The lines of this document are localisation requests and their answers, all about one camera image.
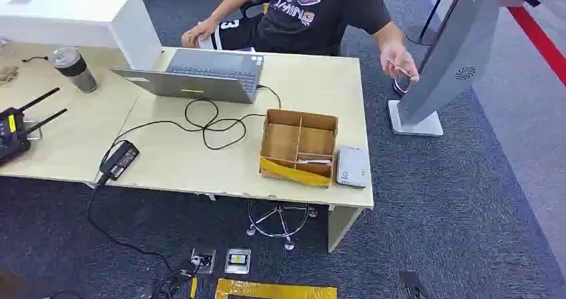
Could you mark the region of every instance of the red stripe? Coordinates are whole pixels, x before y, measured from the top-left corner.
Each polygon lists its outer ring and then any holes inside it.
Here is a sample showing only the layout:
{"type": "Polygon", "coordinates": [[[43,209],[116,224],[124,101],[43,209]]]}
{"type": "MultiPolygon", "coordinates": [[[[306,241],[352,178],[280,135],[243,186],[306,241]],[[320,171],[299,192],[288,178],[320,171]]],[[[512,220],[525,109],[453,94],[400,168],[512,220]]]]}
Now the red stripe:
{"type": "Polygon", "coordinates": [[[507,7],[550,68],[566,85],[566,58],[524,7],[507,7]]]}

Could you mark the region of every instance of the cardboard box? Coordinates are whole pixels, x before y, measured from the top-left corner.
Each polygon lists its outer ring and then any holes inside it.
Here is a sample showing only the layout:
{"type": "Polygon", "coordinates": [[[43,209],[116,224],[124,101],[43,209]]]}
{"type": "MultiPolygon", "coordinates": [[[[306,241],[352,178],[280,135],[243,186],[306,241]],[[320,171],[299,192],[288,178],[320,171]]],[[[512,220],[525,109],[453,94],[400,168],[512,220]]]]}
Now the cardboard box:
{"type": "Polygon", "coordinates": [[[269,109],[264,123],[260,173],[270,178],[330,186],[336,134],[337,117],[269,109]]]}

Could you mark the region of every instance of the silver laptop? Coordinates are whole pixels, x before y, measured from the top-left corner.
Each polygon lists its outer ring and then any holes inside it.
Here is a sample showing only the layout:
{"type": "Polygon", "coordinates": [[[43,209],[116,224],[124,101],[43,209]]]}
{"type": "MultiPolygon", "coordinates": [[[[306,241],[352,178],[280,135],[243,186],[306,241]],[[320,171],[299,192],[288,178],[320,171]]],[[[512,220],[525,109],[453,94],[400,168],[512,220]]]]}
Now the silver laptop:
{"type": "Polygon", "coordinates": [[[253,103],[263,62],[261,55],[178,49],[166,72],[111,70],[159,96],[253,103]]]}

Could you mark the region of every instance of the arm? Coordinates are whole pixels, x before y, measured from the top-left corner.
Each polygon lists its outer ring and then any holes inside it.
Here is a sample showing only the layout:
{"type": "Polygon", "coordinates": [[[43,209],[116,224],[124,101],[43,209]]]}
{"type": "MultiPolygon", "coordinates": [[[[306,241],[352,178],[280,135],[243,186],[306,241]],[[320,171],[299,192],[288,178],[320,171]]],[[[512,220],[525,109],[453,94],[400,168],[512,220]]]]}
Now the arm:
{"type": "Polygon", "coordinates": [[[222,3],[210,14],[207,20],[212,20],[218,23],[223,17],[234,12],[244,5],[249,0],[224,0],[222,3]]]}
{"type": "Polygon", "coordinates": [[[365,30],[378,43],[381,65],[386,74],[400,77],[406,72],[411,81],[418,81],[418,70],[403,45],[403,33],[391,21],[383,0],[346,0],[344,8],[346,22],[365,30]]]}
{"type": "Polygon", "coordinates": [[[393,23],[387,23],[373,34],[381,50],[381,66],[386,74],[402,77],[407,74],[412,82],[419,79],[418,69],[410,53],[403,45],[403,32],[393,23]]]}
{"type": "Polygon", "coordinates": [[[387,23],[387,25],[377,31],[373,37],[382,52],[388,43],[403,44],[403,32],[401,32],[401,30],[393,22],[387,23]]]}
{"type": "Polygon", "coordinates": [[[181,37],[183,47],[198,47],[198,39],[207,38],[214,33],[223,17],[239,9],[247,0],[224,0],[203,22],[185,32],[181,37]]]}

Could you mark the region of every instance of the yellow tape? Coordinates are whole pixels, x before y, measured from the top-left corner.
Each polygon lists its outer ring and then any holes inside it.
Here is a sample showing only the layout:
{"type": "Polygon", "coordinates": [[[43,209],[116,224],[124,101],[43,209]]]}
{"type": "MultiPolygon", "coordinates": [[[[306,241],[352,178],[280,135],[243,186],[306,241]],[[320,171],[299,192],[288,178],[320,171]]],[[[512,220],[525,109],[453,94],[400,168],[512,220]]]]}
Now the yellow tape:
{"type": "Polygon", "coordinates": [[[310,172],[302,170],[287,168],[263,157],[260,157],[260,167],[278,176],[282,176],[284,178],[297,181],[302,184],[325,187],[328,187],[330,185],[330,178],[323,177],[318,174],[311,174],[310,172]]]}
{"type": "Polygon", "coordinates": [[[191,294],[189,295],[189,298],[195,298],[196,296],[196,277],[193,278],[193,280],[191,281],[191,294]]]}
{"type": "Polygon", "coordinates": [[[8,116],[8,126],[10,127],[10,133],[16,132],[16,119],[13,115],[8,116]]]}
{"type": "Polygon", "coordinates": [[[265,299],[336,299],[338,290],[333,287],[257,284],[254,282],[218,279],[214,299],[228,299],[229,295],[265,299]]]}
{"type": "Polygon", "coordinates": [[[202,90],[191,90],[191,89],[181,89],[183,92],[191,92],[191,93],[204,93],[202,90]]]}

